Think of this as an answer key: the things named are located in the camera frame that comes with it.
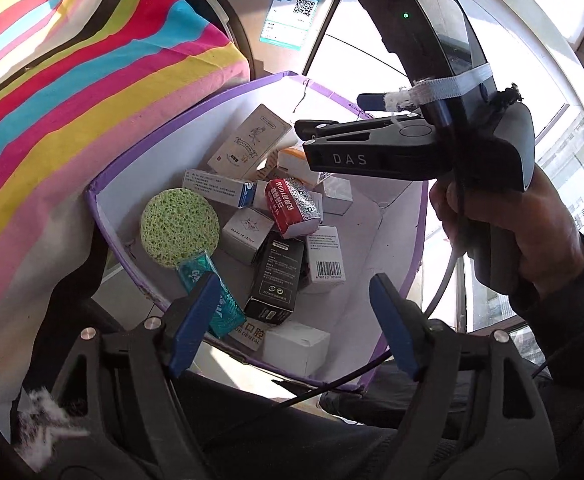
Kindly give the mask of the person's right hand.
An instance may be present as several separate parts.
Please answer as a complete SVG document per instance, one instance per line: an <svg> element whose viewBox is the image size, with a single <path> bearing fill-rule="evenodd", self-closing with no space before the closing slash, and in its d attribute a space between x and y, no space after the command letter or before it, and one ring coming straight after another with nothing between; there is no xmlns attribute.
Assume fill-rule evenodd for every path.
<svg viewBox="0 0 584 480"><path fill-rule="evenodd" d="M584 271L584 242L575 222L550 179L534 169L523 193L469 190L438 180L429 191L436 217L449 240L458 237L466 217L510 231L521 252L520 277L530 283L540 300L558 292Z"/></svg>

